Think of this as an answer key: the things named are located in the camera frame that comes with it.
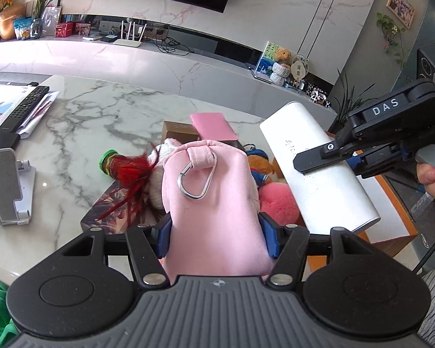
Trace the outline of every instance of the speaker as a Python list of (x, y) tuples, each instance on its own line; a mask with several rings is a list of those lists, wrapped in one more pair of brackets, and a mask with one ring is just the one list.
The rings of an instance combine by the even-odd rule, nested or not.
[(435, 83), (435, 43), (418, 49), (416, 78), (428, 78)]

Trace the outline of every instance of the carabiner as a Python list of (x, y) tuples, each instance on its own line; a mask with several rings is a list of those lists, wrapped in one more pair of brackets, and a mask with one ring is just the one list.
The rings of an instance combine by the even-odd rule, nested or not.
[(210, 185), (211, 182), (211, 178), (214, 174), (214, 170), (216, 169), (216, 165), (217, 165), (217, 156), (216, 154), (214, 154), (214, 152), (211, 152), (211, 154), (213, 155), (213, 160), (214, 160), (214, 164), (213, 164), (213, 168), (211, 169), (210, 175), (208, 175), (208, 179), (206, 180), (206, 183), (204, 184), (204, 188), (203, 191), (201, 192), (200, 195), (193, 195), (192, 193), (189, 193), (188, 191), (186, 191), (186, 189), (184, 188), (184, 186), (182, 185), (182, 179), (184, 178), (185, 175), (187, 175), (187, 173), (193, 168), (191, 165), (191, 161), (187, 164), (186, 167), (184, 167), (184, 169), (179, 173), (179, 176), (177, 177), (177, 185), (179, 186), (180, 191), (187, 197), (194, 199), (194, 200), (200, 200), (202, 199), (206, 192), (208, 191), (208, 187)]

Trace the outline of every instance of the black cord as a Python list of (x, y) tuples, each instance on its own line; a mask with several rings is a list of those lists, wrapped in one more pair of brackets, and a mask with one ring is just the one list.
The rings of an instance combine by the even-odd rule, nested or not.
[[(188, 54), (193, 54), (194, 52), (190, 50), (190, 48), (188, 48), (185, 44), (181, 44), (180, 42), (178, 42), (177, 40), (171, 38), (171, 37), (166, 37), (165, 39), (162, 39), (160, 44), (158, 45), (158, 40), (156, 39), (157, 34), (155, 34), (154, 36), (154, 41), (156, 44), (156, 47), (158, 48), (158, 50), (164, 54), (172, 54), (172, 55), (177, 55), (177, 56), (187, 56)], [(185, 54), (177, 54), (175, 53), (176, 50), (181, 50), (178, 47), (185, 47), (187, 50), (187, 52)]]
[(423, 267), (423, 265), (429, 260), (432, 254), (435, 252), (435, 243), (429, 248), (429, 250), (425, 253), (421, 261), (417, 264), (417, 266), (412, 270), (413, 273), (418, 273), (418, 271)]

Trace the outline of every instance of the remote control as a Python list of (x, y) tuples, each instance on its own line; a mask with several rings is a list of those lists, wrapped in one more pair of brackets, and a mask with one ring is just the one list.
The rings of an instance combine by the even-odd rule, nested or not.
[(16, 132), (49, 90), (48, 86), (37, 86), (32, 90), (0, 125), (0, 132)]

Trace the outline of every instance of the pink notebook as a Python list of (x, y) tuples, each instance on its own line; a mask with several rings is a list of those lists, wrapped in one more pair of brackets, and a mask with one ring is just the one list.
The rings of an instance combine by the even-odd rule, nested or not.
[(219, 142), (238, 140), (222, 113), (193, 113), (190, 119), (202, 140)]

